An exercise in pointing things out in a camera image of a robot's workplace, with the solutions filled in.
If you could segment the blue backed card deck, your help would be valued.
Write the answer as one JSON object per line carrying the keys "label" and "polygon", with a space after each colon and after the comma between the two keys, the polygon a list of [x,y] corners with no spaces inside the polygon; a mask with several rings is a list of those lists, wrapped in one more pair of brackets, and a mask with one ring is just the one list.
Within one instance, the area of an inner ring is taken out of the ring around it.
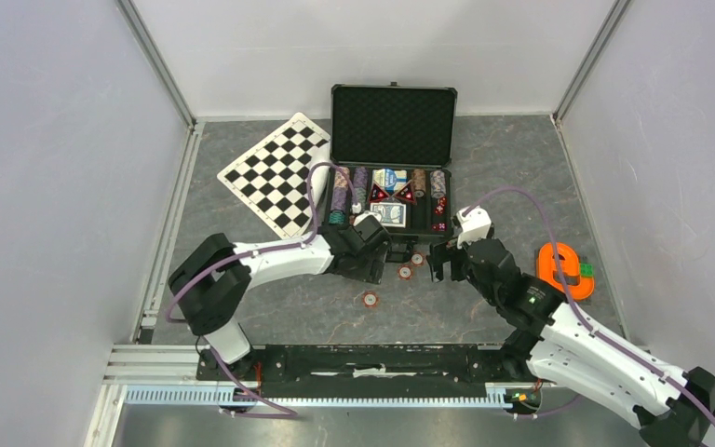
{"label": "blue backed card deck", "polygon": [[380,224],[391,228],[407,226],[407,206],[400,202],[375,202],[370,211],[379,215]]}

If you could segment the all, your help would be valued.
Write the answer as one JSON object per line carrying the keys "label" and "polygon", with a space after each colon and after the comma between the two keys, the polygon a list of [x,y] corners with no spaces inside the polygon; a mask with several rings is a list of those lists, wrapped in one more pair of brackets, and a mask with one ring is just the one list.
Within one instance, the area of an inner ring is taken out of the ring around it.
{"label": "all", "polygon": [[404,203],[404,204],[410,204],[410,205],[417,204],[417,199],[416,199],[414,188],[412,186],[412,182],[405,183],[398,191],[396,191],[392,195],[392,197],[396,201]]}
{"label": "all", "polygon": [[368,193],[368,200],[370,203],[382,202],[388,198],[390,198],[390,195],[382,186],[377,183],[371,184],[371,188]]}

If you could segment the blue boxed card deck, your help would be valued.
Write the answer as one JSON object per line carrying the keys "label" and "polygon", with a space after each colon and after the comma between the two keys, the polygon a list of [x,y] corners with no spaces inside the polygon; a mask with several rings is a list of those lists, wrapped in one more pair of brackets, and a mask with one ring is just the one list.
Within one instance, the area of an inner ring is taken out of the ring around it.
{"label": "blue boxed card deck", "polygon": [[372,180],[379,187],[390,193],[401,190],[409,181],[408,173],[404,169],[374,169]]}

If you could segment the brown poker chip stack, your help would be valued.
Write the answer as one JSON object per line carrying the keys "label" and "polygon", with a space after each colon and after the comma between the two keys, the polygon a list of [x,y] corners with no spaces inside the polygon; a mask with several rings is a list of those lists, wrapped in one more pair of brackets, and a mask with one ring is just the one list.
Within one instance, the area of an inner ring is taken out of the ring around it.
{"label": "brown poker chip stack", "polygon": [[424,169],[414,169],[411,172],[411,185],[416,198],[426,196],[426,172]]}

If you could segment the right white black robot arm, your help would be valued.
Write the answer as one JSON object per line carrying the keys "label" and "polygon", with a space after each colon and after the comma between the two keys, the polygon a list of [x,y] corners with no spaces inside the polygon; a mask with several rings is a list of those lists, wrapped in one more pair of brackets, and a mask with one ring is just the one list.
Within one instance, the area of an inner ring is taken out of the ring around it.
{"label": "right white black robot arm", "polygon": [[530,374],[571,389],[638,429],[649,446],[701,446],[715,417],[715,376],[654,357],[573,309],[563,291],[524,273],[496,238],[431,246],[432,278],[449,269],[514,331],[500,365],[513,380]]}

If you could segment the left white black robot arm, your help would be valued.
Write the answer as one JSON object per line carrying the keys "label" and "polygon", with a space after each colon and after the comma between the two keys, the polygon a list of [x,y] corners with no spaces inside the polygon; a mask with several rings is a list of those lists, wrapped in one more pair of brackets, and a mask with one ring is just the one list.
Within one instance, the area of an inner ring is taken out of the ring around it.
{"label": "left white black robot arm", "polygon": [[248,377],[255,355],[235,313],[247,291],[298,276],[335,275],[378,284],[391,236],[365,212],[353,223],[325,224],[301,237],[235,243],[207,237],[169,276],[172,309],[196,337],[204,338],[233,379]]}

